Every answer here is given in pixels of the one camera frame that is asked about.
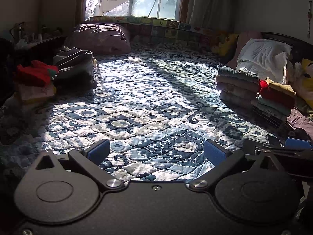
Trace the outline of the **wall hanging charm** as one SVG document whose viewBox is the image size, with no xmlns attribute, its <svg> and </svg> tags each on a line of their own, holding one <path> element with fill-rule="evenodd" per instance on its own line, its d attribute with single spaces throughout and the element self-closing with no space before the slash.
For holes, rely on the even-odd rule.
<svg viewBox="0 0 313 235">
<path fill-rule="evenodd" d="M 312 20 L 312 1 L 309 1 L 309 11 L 308 11 L 307 17 L 308 17 L 307 38 L 310 39 L 310 29 L 311 29 L 311 20 Z"/>
</svg>

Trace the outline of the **blue patterned quilt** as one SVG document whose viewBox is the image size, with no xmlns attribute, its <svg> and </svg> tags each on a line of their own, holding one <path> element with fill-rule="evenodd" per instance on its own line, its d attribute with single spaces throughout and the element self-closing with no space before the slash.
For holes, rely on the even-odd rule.
<svg viewBox="0 0 313 235">
<path fill-rule="evenodd" d="M 2 176 L 21 178 L 41 151 L 65 154 L 107 139 L 100 166 L 122 181 L 195 179 L 213 168 L 207 139 L 235 151 L 271 133 L 220 100 L 213 55 L 135 45 L 97 61 L 92 90 L 26 107 L 11 98 L 1 108 Z"/>
</svg>

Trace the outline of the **yellow plush toy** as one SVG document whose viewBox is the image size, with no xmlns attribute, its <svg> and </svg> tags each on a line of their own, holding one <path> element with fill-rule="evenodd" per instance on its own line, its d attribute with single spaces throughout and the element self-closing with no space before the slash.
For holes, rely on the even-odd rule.
<svg viewBox="0 0 313 235">
<path fill-rule="evenodd" d="M 293 82 L 293 89 L 298 96 L 312 108 L 312 61 L 301 61 L 302 74 Z"/>
</svg>

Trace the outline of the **red knit sweater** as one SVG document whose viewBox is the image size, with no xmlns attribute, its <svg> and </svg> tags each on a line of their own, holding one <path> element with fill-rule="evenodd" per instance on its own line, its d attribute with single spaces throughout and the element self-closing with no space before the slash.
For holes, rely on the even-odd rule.
<svg viewBox="0 0 313 235">
<path fill-rule="evenodd" d="M 58 67 L 41 61 L 32 61 L 30 66 L 17 66 L 17 82 L 30 87 L 46 87 L 58 74 Z"/>
</svg>

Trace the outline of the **pink cushion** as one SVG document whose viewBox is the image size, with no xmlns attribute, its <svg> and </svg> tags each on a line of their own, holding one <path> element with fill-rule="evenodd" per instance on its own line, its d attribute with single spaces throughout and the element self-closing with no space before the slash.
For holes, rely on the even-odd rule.
<svg viewBox="0 0 313 235">
<path fill-rule="evenodd" d="M 236 52 L 235 52 L 233 58 L 226 65 L 232 69 L 236 69 L 238 56 L 239 56 L 242 48 L 246 45 L 246 43 L 250 39 L 261 39 L 261 38 L 262 38 L 262 34 L 258 31 L 242 32 L 239 35 L 238 40 L 237 40 Z"/>
</svg>

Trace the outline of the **purple pillow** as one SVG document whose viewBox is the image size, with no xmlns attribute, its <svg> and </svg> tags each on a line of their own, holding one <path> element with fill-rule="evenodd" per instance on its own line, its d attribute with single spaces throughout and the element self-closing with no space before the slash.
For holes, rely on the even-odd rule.
<svg viewBox="0 0 313 235">
<path fill-rule="evenodd" d="M 67 47 L 89 50 L 96 55 L 127 54 L 131 50 L 128 31 L 114 23 L 82 23 L 69 35 Z"/>
</svg>

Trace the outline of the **grey curtain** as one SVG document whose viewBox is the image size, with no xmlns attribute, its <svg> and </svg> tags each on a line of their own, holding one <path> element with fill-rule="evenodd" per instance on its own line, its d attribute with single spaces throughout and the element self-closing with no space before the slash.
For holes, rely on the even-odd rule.
<svg viewBox="0 0 313 235">
<path fill-rule="evenodd" d="M 195 27 L 233 31 L 238 0 L 189 0 L 186 22 Z"/>
</svg>

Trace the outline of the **grey folded clothes pile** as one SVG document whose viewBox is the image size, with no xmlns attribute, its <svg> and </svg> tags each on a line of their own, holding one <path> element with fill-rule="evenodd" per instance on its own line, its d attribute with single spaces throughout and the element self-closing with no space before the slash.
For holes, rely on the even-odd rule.
<svg viewBox="0 0 313 235">
<path fill-rule="evenodd" d="M 97 87 L 97 60 L 93 52 L 64 46 L 53 61 L 58 68 L 53 80 L 57 94 L 87 91 Z"/>
</svg>

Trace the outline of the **folded towel stack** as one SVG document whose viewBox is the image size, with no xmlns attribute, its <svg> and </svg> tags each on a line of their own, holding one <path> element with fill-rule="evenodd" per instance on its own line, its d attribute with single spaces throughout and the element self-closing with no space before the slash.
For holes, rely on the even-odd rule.
<svg viewBox="0 0 313 235">
<path fill-rule="evenodd" d="M 259 89 L 257 75 L 219 65 L 215 82 L 223 102 L 248 110 L 252 108 L 251 102 L 256 99 Z"/>
</svg>

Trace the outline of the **colourful foam play mat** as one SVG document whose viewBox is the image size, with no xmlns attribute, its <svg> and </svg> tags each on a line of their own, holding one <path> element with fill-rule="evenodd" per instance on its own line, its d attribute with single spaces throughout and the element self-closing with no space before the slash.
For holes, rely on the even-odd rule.
<svg viewBox="0 0 313 235">
<path fill-rule="evenodd" d="M 115 23 L 128 30 L 134 41 L 141 43 L 174 43 L 192 49 L 210 50 L 220 42 L 217 31 L 187 23 L 142 16 L 93 16 L 92 23 Z"/>
</svg>

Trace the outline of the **white pillow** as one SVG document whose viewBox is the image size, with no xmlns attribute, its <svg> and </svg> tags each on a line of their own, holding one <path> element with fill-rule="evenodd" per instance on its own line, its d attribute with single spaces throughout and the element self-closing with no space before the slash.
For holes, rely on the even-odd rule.
<svg viewBox="0 0 313 235">
<path fill-rule="evenodd" d="M 291 46 L 274 40 L 250 39 L 237 58 L 237 70 L 257 75 L 261 80 L 286 84 Z"/>
</svg>

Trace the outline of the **pink folded garment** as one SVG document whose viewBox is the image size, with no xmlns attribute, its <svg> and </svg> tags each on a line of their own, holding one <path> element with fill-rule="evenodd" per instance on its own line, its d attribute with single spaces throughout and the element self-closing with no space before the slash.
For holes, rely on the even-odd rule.
<svg viewBox="0 0 313 235">
<path fill-rule="evenodd" d="M 19 84 L 18 93 L 22 101 L 38 101 L 53 97 L 56 93 L 56 88 L 53 84 L 46 87 L 30 87 Z"/>
</svg>

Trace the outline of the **black headboard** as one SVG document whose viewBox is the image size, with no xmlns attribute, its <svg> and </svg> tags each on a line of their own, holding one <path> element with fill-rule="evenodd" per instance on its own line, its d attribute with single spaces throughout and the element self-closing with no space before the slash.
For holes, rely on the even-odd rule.
<svg viewBox="0 0 313 235">
<path fill-rule="evenodd" d="M 264 39 L 283 42 L 292 47 L 290 61 L 292 64 L 302 62 L 303 59 L 312 61 L 313 45 L 295 37 L 290 37 L 281 33 L 261 32 Z"/>
</svg>

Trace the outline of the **folded children's clothes stack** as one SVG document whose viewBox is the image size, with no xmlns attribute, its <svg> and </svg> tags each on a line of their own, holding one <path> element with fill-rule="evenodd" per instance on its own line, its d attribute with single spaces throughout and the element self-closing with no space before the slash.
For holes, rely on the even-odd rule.
<svg viewBox="0 0 313 235">
<path fill-rule="evenodd" d="M 267 78 L 259 81 L 257 95 L 251 100 L 251 104 L 255 113 L 273 127 L 278 128 L 291 115 L 296 96 L 292 86 Z"/>
</svg>

